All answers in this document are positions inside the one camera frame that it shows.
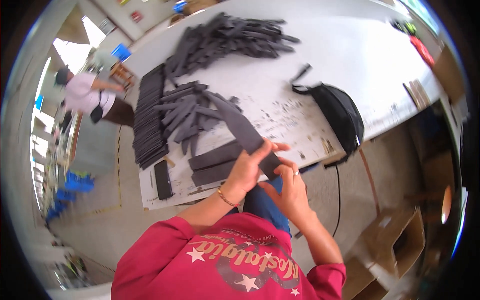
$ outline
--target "wrist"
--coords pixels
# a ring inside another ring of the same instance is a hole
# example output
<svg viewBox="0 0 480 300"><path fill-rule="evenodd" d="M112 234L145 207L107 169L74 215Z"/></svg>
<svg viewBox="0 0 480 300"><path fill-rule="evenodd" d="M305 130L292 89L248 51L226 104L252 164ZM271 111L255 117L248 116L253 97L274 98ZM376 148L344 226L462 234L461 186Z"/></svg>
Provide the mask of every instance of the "wrist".
<svg viewBox="0 0 480 300"><path fill-rule="evenodd" d="M247 194L244 190L235 187L235 185L228 181L220 187L220 191L225 198L233 204L240 203L240 201L242 201Z"/></svg>
<svg viewBox="0 0 480 300"><path fill-rule="evenodd" d="M294 224L303 234L305 234L310 228L315 227L319 222L320 220L317 217L317 213L310 209L296 222L297 224Z"/></svg>

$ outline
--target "blue jeans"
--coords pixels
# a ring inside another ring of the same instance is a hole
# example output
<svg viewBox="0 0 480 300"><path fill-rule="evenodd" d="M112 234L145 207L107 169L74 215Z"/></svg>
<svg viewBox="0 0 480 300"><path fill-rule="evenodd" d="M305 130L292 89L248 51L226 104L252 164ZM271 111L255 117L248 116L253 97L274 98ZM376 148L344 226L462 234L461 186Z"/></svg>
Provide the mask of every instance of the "blue jeans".
<svg viewBox="0 0 480 300"><path fill-rule="evenodd" d="M281 177L278 177L274 181L267 180L267 182L276 189L277 193L282 192L283 180ZM238 212L239 209L235 207L227 215L236 214ZM288 233L290 237L292 236L290 234L290 226L288 225L287 217L279 211L272 198L270 198L270 196L268 196L258 185L256 185L253 190L248 192L245 196L243 212L259 216L272 223L278 230L283 230Z"/></svg>

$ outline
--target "black shoulder bag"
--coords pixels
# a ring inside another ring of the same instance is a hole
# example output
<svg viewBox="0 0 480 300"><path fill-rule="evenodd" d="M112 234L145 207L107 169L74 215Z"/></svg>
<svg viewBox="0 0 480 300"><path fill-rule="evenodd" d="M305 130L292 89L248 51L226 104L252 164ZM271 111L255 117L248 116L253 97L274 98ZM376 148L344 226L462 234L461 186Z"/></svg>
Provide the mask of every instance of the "black shoulder bag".
<svg viewBox="0 0 480 300"><path fill-rule="evenodd" d="M322 110L347 155L341 160L326 165L333 167L346 162L363 141L363 120L352 98L344 91L326 84L305 87L294 84L311 68L307 64L300 73L290 80L292 90L301 95L311 95Z"/></svg>
<svg viewBox="0 0 480 300"><path fill-rule="evenodd" d="M98 92L98 105L90 114L93 124L97 124L103 118L103 107L100 105L102 103L102 92L103 90Z"/></svg>

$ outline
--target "cable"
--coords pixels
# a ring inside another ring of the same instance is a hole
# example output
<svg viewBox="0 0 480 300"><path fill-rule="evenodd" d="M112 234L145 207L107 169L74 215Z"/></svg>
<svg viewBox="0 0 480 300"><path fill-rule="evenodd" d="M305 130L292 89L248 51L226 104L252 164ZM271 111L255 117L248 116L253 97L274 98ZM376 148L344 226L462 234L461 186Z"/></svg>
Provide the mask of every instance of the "cable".
<svg viewBox="0 0 480 300"><path fill-rule="evenodd" d="M335 166L336 169L336 179L338 182L338 220L336 222L335 231L333 232L332 237L335 237L336 231L338 229L338 225L340 225L340 211L342 209L342 198L340 196L340 174L338 173L338 166Z"/></svg>
<svg viewBox="0 0 480 300"><path fill-rule="evenodd" d="M340 225L340 211L342 209L342 198L340 195L340 174L338 173L338 166L335 166L335 169L336 169L336 179L338 182L338 220L336 221L335 231L333 232L333 235L332 235L333 238L335 237L336 231L338 230L338 225ZM303 233L301 232L294 235L296 239L299 239L302 236L303 236Z"/></svg>

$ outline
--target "red long-sleeve shirt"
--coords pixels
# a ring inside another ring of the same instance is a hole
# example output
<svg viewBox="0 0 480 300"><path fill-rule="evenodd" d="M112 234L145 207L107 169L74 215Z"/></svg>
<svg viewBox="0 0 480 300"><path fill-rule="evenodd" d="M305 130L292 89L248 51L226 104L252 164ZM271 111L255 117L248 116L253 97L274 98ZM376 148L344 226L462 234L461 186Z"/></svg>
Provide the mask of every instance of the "red long-sleeve shirt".
<svg viewBox="0 0 480 300"><path fill-rule="evenodd" d="M120 259L112 299L341 299L344 264L307 276L290 235L241 213L201 235L180 217L153 224Z"/></svg>

